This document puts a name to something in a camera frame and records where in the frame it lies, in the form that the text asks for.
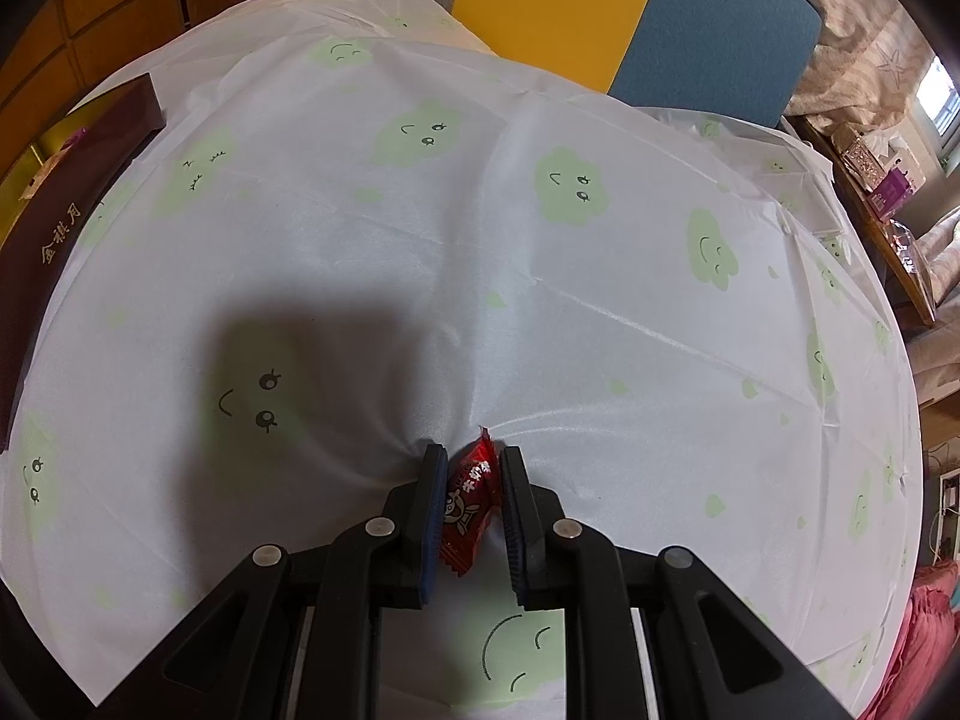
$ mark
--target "pink cloth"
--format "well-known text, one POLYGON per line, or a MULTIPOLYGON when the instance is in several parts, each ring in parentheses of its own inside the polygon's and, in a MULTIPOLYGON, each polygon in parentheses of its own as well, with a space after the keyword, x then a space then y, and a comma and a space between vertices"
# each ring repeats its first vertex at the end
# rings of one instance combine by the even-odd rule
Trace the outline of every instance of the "pink cloth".
POLYGON ((956 583, 952 560, 917 572, 883 685, 859 720, 906 720, 920 704, 956 642, 956 583))

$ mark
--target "wall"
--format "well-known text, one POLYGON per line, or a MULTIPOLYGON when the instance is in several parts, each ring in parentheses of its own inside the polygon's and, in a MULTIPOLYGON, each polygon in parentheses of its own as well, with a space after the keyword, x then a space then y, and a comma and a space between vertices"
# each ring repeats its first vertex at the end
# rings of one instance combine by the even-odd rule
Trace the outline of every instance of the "wall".
POLYGON ((960 469, 960 439, 948 439, 937 445, 923 445, 930 471, 938 476, 947 471, 960 469))
POLYGON ((0 65, 0 176, 115 70, 243 0, 47 0, 0 65))
POLYGON ((910 146, 920 162, 920 169, 926 176, 925 184, 917 194, 896 214, 896 220, 906 224, 917 238, 928 231, 939 218, 960 206, 960 170, 944 175, 935 153, 930 151, 923 136, 922 125, 908 113, 906 119, 898 124, 904 140, 910 146))

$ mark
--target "cartoon cloud face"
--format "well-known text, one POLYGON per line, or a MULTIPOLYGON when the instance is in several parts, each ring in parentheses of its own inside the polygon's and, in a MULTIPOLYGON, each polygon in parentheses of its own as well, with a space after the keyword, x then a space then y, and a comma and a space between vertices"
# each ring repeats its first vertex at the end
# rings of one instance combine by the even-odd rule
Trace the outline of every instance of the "cartoon cloud face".
POLYGON ((470 679, 451 696, 454 704, 504 704, 527 698, 544 683, 563 677, 562 611, 469 608, 461 629, 470 679))
POLYGON ((253 494, 282 479, 309 423, 304 360, 275 328, 232 330, 203 394, 203 456, 219 486, 253 494))
POLYGON ((720 233, 720 224, 706 208, 697 208, 690 214, 686 250, 693 275, 722 292, 730 285, 730 277, 740 273, 736 255, 720 233))
POLYGON ((824 346, 816 330, 806 337, 806 365, 817 401, 823 403, 833 396, 836 386, 833 384, 833 374, 830 373, 827 358, 824 357, 824 346))
POLYGON ((840 285, 836 276, 833 275, 833 271, 820 260, 817 260, 817 269, 820 271, 820 279, 823 279, 824 290, 827 292, 830 302, 837 306, 840 305, 840 285))
POLYGON ((850 675, 847 678, 847 687, 850 688, 853 684, 863 676, 865 671, 864 666, 867 669, 870 668, 870 664, 867 664, 867 654, 870 652, 870 645, 872 643, 872 636, 870 634, 864 635, 862 640, 860 640, 860 647, 856 650, 856 654, 853 656, 853 663, 850 666, 850 675))
POLYGON ((194 141, 174 157, 163 194, 157 199, 157 215, 173 215, 202 196, 230 161, 234 148, 232 138, 218 131, 194 141))
POLYGON ((867 532, 870 524, 870 471, 863 472, 860 484, 856 489, 856 498, 853 499, 853 511, 850 515, 848 532, 854 541, 867 532))
POLYGON ((411 167, 421 159, 440 156, 457 142, 461 119, 459 111, 427 100, 381 129, 373 144, 373 162, 411 167))
POLYGON ((310 56, 328 68, 363 65, 373 58, 366 41, 328 37, 320 41, 310 56))
POLYGON ((562 146, 536 163, 534 186, 548 221, 582 227, 610 205, 597 165, 562 146))

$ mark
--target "table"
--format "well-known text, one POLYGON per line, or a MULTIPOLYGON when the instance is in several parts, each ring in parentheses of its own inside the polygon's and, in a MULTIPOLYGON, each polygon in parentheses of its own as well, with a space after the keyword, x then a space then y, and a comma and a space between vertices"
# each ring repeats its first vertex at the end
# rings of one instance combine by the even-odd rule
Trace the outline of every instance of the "table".
MULTIPOLYGON (((822 159, 481 48, 429 0, 257 0, 114 76, 148 71, 167 127, 37 334, 4 581, 97 703, 244 554, 330 541, 484 425, 570 517, 703 556, 859 714, 922 458, 822 159)), ((563 615, 517 609, 498 533, 384 615, 385 715, 556 716, 563 615)))
POLYGON ((910 302, 894 306, 896 319, 901 327, 922 323, 933 327, 936 322, 936 306, 930 293, 929 278, 923 265, 918 265, 910 247, 906 247, 896 237, 893 223, 882 223, 875 216, 867 194, 850 175, 833 144, 820 134, 806 119, 798 116, 791 119, 800 138, 810 141, 813 148, 833 162, 833 183, 837 196, 850 215, 853 227, 860 240, 870 242, 880 252, 896 280, 904 288, 910 302))

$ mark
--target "candy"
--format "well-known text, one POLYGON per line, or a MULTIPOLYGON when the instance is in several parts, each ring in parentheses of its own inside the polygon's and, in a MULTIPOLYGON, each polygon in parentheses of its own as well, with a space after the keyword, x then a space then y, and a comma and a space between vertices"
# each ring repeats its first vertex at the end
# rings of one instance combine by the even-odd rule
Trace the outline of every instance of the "candy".
POLYGON ((487 428, 453 469, 446 486, 440 557, 460 576, 473 565, 480 536, 501 503, 500 467, 487 428))

